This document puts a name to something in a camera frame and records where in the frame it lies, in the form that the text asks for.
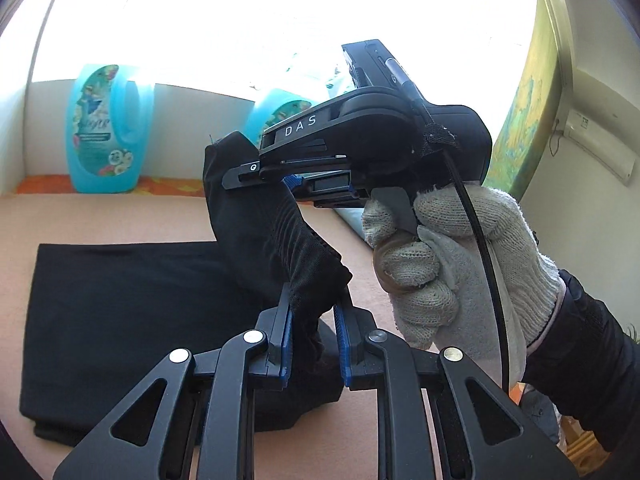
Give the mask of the right white knit glove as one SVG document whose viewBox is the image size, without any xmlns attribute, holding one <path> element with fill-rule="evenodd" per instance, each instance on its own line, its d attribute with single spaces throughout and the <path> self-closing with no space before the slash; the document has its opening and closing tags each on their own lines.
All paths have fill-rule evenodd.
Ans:
<svg viewBox="0 0 640 480">
<path fill-rule="evenodd" d="M 542 254 L 520 205 L 506 192 L 466 186 L 496 272 L 508 354 L 502 356 L 486 274 L 455 188 L 422 192 L 413 202 L 416 229 L 403 229 L 378 200 L 363 209 L 373 265 L 412 348 L 456 347 L 499 386 L 525 375 L 566 291 L 556 264 Z"/>
</svg>

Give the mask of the right forearm black sleeve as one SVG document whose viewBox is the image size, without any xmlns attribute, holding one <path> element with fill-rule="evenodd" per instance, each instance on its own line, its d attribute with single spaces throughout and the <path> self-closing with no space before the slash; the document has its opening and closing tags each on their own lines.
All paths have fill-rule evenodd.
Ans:
<svg viewBox="0 0 640 480">
<path fill-rule="evenodd" d="M 639 441 L 639 345 L 603 301 L 560 272 L 564 298 L 541 344 L 527 358 L 524 382 L 578 420 L 612 452 Z"/>
</svg>

